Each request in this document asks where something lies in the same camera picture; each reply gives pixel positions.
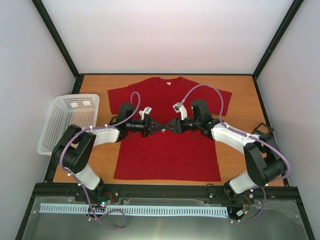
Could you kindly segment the red t-shirt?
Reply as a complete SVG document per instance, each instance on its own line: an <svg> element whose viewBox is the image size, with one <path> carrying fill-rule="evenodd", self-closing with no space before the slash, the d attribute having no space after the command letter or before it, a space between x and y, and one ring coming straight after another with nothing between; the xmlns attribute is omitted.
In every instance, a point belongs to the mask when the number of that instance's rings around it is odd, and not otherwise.
<svg viewBox="0 0 320 240"><path fill-rule="evenodd" d="M122 88L110 89L110 111L118 113L133 92L141 97L140 110L151 107L150 117L164 125L178 118L173 105L197 83L183 77L152 77ZM221 175L215 142L201 135L158 132L148 137L139 133L120 143L114 178L119 180L177 180L219 182Z"/></svg>

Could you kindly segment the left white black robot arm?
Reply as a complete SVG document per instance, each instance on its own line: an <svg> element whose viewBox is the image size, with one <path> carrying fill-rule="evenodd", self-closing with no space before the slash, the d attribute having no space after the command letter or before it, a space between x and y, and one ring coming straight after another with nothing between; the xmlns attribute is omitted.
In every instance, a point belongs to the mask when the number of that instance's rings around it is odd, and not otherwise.
<svg viewBox="0 0 320 240"><path fill-rule="evenodd" d="M118 143L125 139L130 131L147 137L163 128L150 117L150 107L139 112L139 119L134 118L136 112L133 104L123 103L114 118L115 122L89 128L71 124L53 148L51 158L84 187L86 195L92 201L99 201L104 195L104 181L89 165L93 148Z"/></svg>

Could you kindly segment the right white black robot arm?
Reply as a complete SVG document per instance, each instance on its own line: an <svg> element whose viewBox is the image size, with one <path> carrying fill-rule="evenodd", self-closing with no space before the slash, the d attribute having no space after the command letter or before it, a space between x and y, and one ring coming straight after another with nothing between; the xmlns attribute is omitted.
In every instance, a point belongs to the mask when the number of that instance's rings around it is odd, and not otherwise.
<svg viewBox="0 0 320 240"><path fill-rule="evenodd" d="M224 184L227 201L232 202L244 192L263 187L288 173L288 163L272 135L246 133L219 118L213 118L203 99L191 103L192 117L188 116L185 106L180 102L175 103L173 109L180 114L179 118L168 124L173 133L200 131L203 136L224 143L244 155L246 170Z"/></svg>

